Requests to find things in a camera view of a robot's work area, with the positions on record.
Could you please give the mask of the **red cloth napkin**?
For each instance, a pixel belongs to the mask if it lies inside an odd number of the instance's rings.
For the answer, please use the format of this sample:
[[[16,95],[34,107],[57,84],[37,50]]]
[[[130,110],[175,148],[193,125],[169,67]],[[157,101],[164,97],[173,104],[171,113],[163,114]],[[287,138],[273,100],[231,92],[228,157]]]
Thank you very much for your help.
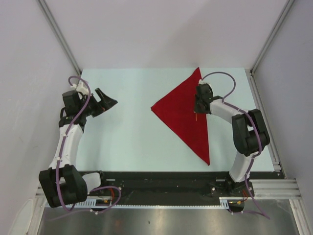
[[[210,165],[206,114],[195,120],[196,87],[201,79],[200,68],[167,95],[157,101],[152,112],[169,127],[201,160]]]

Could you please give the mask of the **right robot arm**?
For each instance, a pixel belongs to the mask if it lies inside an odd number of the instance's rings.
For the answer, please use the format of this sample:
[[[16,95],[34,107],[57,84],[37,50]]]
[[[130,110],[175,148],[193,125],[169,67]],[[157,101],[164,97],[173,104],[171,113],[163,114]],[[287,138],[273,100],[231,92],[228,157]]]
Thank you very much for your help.
[[[232,125],[237,154],[226,178],[225,190],[230,196],[238,196],[248,181],[255,158],[270,143],[262,112],[259,109],[245,111],[227,103],[221,96],[214,96],[207,83],[199,83],[196,87],[194,111],[215,115]]]

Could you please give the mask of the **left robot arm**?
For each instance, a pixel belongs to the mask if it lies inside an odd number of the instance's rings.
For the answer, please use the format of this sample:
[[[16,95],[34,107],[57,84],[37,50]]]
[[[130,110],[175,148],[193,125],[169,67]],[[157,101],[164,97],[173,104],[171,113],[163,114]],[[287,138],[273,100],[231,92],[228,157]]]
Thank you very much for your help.
[[[101,196],[108,190],[108,183],[103,181],[101,172],[82,175],[75,167],[87,118],[97,117],[118,103],[99,88],[95,92],[99,101],[82,91],[62,94],[64,107],[60,111],[60,138],[56,153],[48,169],[39,173],[41,187],[52,208],[84,202],[91,191]]]

